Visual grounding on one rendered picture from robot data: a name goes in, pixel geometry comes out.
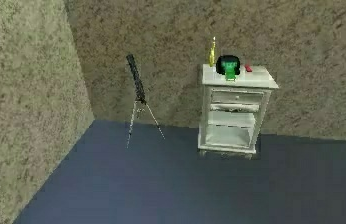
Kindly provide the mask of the white bedside table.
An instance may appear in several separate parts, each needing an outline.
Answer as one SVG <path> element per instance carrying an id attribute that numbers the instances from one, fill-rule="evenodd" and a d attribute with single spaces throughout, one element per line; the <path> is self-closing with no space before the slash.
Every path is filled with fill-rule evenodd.
<path id="1" fill-rule="evenodd" d="M 279 86 L 264 66 L 241 67 L 235 81 L 227 81 L 215 67 L 202 65 L 202 113 L 198 149 L 202 154 L 254 158 L 258 137 L 273 90 Z"/>

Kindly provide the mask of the yellow slim statuette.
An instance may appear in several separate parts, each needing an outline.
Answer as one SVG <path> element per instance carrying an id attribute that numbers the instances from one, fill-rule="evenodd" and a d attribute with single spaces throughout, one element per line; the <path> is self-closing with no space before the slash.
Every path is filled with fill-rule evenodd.
<path id="1" fill-rule="evenodd" d="M 212 38 L 211 48 L 209 51 L 209 66 L 213 67 L 215 63 L 215 48 L 216 48 L 216 37 Z"/>

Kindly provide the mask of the black telescope on tripod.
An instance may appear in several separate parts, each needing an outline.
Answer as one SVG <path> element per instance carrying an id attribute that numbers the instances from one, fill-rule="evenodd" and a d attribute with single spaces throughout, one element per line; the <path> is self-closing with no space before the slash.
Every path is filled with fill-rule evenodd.
<path id="1" fill-rule="evenodd" d="M 126 59 L 127 59 L 127 62 L 133 77 L 134 86 L 135 86 L 135 100 L 133 102 L 132 115 L 131 115 L 130 124 L 129 124 L 126 147 L 129 147 L 129 144 L 130 144 L 135 118 L 138 116 L 140 112 L 144 111 L 145 109 L 148 109 L 152 119 L 154 120 L 156 128 L 160 132 L 162 138 L 165 138 L 165 135 L 160 127 L 160 124 L 157 121 L 156 117 L 154 116 L 154 113 L 152 112 L 152 109 L 146 100 L 143 82 L 140 78 L 140 74 L 137 69 L 135 58 L 132 54 L 128 54 L 126 56 Z"/>

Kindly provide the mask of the green figure with black hair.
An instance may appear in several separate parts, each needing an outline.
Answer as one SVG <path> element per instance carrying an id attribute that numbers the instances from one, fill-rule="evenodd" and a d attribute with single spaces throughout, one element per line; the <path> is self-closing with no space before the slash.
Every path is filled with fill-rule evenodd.
<path id="1" fill-rule="evenodd" d="M 221 55 L 216 62 L 216 72 L 227 81 L 235 80 L 240 74 L 240 59 L 234 55 Z"/>

